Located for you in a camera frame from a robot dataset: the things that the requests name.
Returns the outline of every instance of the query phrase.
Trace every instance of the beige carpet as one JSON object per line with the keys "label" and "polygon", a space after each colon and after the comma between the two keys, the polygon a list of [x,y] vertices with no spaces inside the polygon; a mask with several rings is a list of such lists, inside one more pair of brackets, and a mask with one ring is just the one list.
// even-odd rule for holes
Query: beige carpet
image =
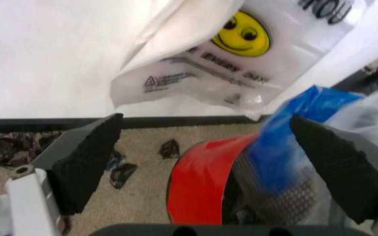
{"label": "beige carpet", "polygon": [[[125,154],[128,162],[137,164],[138,169],[121,190],[110,185],[110,172],[106,172],[83,213],[72,217],[69,235],[88,235],[117,223],[169,223],[165,194],[176,160],[162,160],[157,154],[161,144],[174,138],[183,153],[201,141],[256,133],[258,127],[235,124],[123,130],[115,149]],[[0,193],[8,178],[9,172],[0,168]]]}

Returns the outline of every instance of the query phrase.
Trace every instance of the blue plastic bag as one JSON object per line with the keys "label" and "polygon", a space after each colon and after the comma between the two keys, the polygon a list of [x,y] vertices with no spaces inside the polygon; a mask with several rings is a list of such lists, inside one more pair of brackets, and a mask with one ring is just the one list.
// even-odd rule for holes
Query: blue plastic bag
{"label": "blue plastic bag", "polygon": [[325,122],[343,106],[361,98],[357,94],[312,86],[285,102],[251,145],[250,158],[262,187],[281,193],[295,183],[296,173],[308,162],[289,126],[294,114]]}

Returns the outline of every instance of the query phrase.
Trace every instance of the warning triangle symbol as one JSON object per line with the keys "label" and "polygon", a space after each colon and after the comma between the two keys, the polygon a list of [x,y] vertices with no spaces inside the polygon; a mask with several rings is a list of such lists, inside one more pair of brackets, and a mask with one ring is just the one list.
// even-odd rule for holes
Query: warning triangle symbol
{"label": "warning triangle symbol", "polygon": [[148,77],[147,81],[145,82],[145,86],[154,86],[156,85],[156,81],[152,76]]}

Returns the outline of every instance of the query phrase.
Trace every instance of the crumpled dark paper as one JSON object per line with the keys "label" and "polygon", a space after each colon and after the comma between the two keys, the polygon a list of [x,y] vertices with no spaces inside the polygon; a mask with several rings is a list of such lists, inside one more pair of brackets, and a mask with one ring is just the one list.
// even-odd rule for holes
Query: crumpled dark paper
{"label": "crumpled dark paper", "polygon": [[161,145],[158,153],[163,157],[163,159],[179,158],[179,144],[174,139],[169,140],[165,142],[163,145]]}
{"label": "crumpled dark paper", "polygon": [[125,161],[125,159],[125,155],[122,155],[120,152],[113,150],[104,170],[111,171],[112,169],[118,168]]}
{"label": "crumpled dark paper", "polygon": [[31,163],[62,132],[12,132],[0,135],[0,166],[15,168]]}
{"label": "crumpled dark paper", "polygon": [[110,184],[116,189],[121,189],[137,168],[137,165],[124,163],[112,169],[110,173]]}

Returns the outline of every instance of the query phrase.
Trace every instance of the yellow smiley face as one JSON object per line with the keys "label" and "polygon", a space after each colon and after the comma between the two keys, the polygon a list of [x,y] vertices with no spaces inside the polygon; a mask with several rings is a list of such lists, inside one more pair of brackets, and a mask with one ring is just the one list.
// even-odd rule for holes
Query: yellow smiley face
{"label": "yellow smiley face", "polygon": [[269,50],[271,40],[261,23],[239,11],[212,38],[220,48],[244,57],[257,57]]}

